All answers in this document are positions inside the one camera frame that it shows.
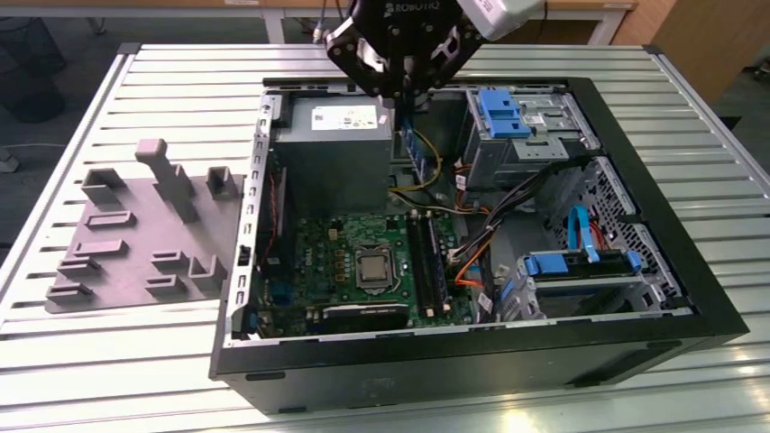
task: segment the ram slot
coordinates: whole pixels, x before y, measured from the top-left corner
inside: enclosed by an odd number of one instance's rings
[[[436,297],[436,308],[438,314],[449,312],[449,288],[446,286],[446,273],[445,273],[445,260],[442,258],[442,250],[438,242],[438,231],[436,229],[436,223],[433,218],[422,219],[426,227],[428,234],[430,236],[430,246],[432,246],[432,258],[429,265],[432,267],[432,275],[434,278],[434,297]]]
[[[434,316],[434,278],[432,278],[430,256],[424,241],[422,220],[418,215],[408,215],[408,238],[410,241],[412,276],[414,279],[414,291],[418,300],[421,316]]]
[[[418,308],[424,317],[433,318],[449,311],[449,290],[432,218],[424,215],[409,216],[408,237]]]

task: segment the yellow wire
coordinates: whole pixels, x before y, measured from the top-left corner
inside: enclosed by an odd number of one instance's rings
[[[437,167],[434,170],[434,176],[426,182],[424,182],[424,184],[421,184],[421,185],[414,185],[412,187],[392,188],[390,189],[392,191],[417,191],[418,189],[424,189],[426,187],[430,187],[432,185],[434,185],[436,181],[438,180],[440,175],[442,174],[442,157],[438,154],[438,149],[436,149],[434,144],[428,139],[428,137],[425,135],[422,135],[421,131],[416,130],[414,133],[418,135],[418,137],[421,137],[422,142],[428,144],[428,146],[432,148],[432,151],[434,152],[436,164],[437,164]]]

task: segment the wooden desk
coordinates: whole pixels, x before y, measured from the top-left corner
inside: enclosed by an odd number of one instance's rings
[[[270,43],[286,43],[285,18],[321,16],[324,0],[0,0],[0,16],[260,17]],[[590,45],[608,45],[637,0],[549,0],[549,21],[596,21]],[[328,0],[328,16],[337,16]],[[544,14],[533,17],[542,19]]]

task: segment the white table surface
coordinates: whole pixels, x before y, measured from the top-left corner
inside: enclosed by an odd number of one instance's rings
[[[614,387],[270,419],[207,378],[218,301],[43,310],[89,169],[147,177],[161,136],[189,175],[249,170],[265,77],[340,76],[310,45],[146,45],[119,55],[0,270],[0,429],[106,432],[770,431],[768,177],[668,60],[637,47],[494,46],[461,75],[594,79],[752,332]]]

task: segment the sticker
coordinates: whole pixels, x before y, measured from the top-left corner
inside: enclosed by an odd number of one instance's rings
[[[629,3],[605,3],[606,9],[631,9],[632,5]]]
[[[525,124],[545,124],[545,119],[541,115],[525,115]]]
[[[377,129],[374,106],[318,106],[313,109],[314,131]]]
[[[456,175],[456,183],[458,184],[458,189],[461,191],[466,190],[466,177],[461,176],[460,174]]]
[[[489,15],[496,10],[496,5],[490,0],[477,0],[477,3],[484,9],[484,14]]]
[[[480,305],[488,313],[493,313],[493,300],[484,294],[484,292],[480,293]]]

